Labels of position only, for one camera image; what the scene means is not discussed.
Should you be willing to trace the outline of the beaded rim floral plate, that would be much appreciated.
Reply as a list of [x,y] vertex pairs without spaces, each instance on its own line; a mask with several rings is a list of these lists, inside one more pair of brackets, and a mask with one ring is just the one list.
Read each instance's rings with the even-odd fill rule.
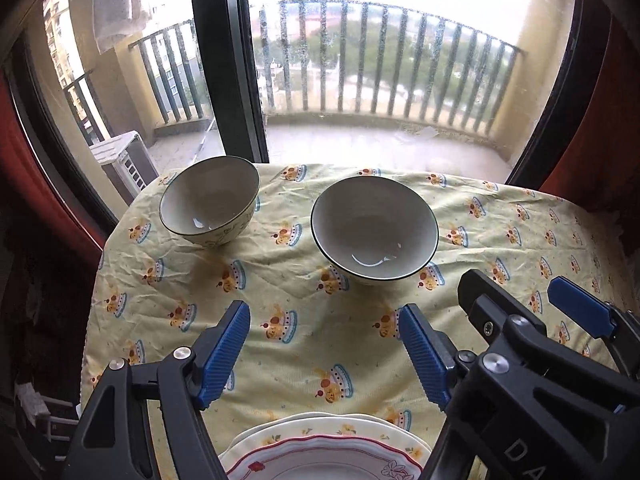
[[242,456],[256,448],[292,438],[328,434],[333,437],[358,437],[375,440],[408,454],[421,466],[426,464],[431,448],[404,426],[366,414],[337,415],[308,412],[288,416],[275,422],[247,429],[236,436],[228,448],[219,454],[224,468],[231,468]]

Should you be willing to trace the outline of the red trim small plate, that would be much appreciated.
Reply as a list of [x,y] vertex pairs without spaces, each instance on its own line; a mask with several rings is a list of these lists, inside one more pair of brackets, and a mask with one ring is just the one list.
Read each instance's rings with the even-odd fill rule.
[[256,448],[229,479],[417,479],[423,466],[399,448],[363,437],[291,438]]

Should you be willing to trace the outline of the large leaf pattern bowl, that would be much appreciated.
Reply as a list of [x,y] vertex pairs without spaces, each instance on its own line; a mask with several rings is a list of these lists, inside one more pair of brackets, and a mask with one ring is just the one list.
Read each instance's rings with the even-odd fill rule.
[[410,278],[437,252],[432,208],[390,178],[355,176],[328,186],[314,201],[309,225],[322,256],[366,284]]

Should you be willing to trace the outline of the yellow patterned tablecloth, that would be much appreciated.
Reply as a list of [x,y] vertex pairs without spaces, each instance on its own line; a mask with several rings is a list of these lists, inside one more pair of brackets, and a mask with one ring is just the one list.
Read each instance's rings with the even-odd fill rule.
[[163,359],[243,300],[252,328],[220,400],[204,413],[223,450],[243,430],[301,412],[364,413],[434,442],[444,416],[426,400],[395,334],[394,313],[417,304],[460,348],[484,340],[459,307],[460,276],[477,269],[547,325],[549,335],[611,365],[591,338],[550,304],[564,275],[624,310],[636,307],[612,223],[539,191],[446,174],[401,174],[433,209],[437,252],[411,278],[369,286],[326,261],[309,216],[322,191],[347,177],[322,165],[259,169],[252,220],[215,250],[191,244],[160,222],[167,171],[132,202],[99,261],[88,318],[81,395],[89,399],[108,362]]

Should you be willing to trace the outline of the red curtain right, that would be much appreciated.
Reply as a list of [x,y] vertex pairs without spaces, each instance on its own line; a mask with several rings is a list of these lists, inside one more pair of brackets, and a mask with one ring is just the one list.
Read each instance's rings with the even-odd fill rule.
[[585,210],[639,213],[639,52],[618,21],[586,114],[541,191]]

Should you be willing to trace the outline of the red curtain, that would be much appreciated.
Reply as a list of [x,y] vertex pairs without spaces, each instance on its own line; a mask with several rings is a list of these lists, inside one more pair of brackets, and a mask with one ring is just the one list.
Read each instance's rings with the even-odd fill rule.
[[1,196],[15,194],[40,223],[40,231],[70,250],[85,266],[98,267],[104,232],[86,191],[61,174],[39,144],[39,128],[24,110],[8,76],[1,76]]
[[586,114],[541,191],[585,210],[639,213],[639,52],[618,21]]

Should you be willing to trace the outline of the far leaf pattern bowl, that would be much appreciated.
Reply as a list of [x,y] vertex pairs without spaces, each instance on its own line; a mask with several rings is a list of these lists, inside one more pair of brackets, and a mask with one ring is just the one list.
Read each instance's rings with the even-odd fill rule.
[[236,156],[200,160],[182,170],[160,199],[160,222],[189,242],[216,248],[237,238],[252,220],[259,174]]

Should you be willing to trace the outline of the red curtain left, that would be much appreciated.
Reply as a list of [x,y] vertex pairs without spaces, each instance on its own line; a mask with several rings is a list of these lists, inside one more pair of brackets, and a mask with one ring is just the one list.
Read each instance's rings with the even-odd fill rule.
[[1,196],[15,194],[40,223],[40,231],[70,250],[85,266],[98,267],[104,232],[86,191],[61,174],[39,144],[39,128],[24,110],[8,76],[1,76]]

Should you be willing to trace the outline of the outdoor air conditioner unit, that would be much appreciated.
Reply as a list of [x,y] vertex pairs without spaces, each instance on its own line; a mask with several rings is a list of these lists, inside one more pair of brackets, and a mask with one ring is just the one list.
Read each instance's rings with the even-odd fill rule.
[[158,177],[149,150],[136,130],[93,144],[90,151],[127,205]]

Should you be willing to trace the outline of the mop pole on balcony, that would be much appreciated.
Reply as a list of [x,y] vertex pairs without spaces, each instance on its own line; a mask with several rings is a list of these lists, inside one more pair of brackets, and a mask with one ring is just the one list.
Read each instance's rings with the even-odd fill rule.
[[209,122],[208,126],[206,127],[204,133],[202,134],[200,143],[198,144],[198,147],[196,148],[191,160],[190,160],[190,165],[195,164],[198,161],[198,158],[201,155],[201,152],[204,150],[205,148],[205,144],[207,142],[209,133],[211,133],[213,131],[213,128],[216,127],[216,119],[212,118],[212,120]]

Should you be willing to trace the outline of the balcony metal railing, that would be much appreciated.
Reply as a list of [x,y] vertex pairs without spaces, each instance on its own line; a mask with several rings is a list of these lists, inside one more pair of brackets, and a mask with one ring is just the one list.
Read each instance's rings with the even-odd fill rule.
[[[521,48],[437,14],[356,0],[282,0],[250,16],[266,117],[382,117],[487,138]],[[213,125],[194,19],[158,6],[114,37],[154,136]]]

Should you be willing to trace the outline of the dark window frame post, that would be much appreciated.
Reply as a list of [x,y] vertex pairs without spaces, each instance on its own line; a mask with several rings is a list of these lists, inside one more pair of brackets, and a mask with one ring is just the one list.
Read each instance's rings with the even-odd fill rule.
[[192,0],[193,19],[224,150],[269,162],[248,0]]

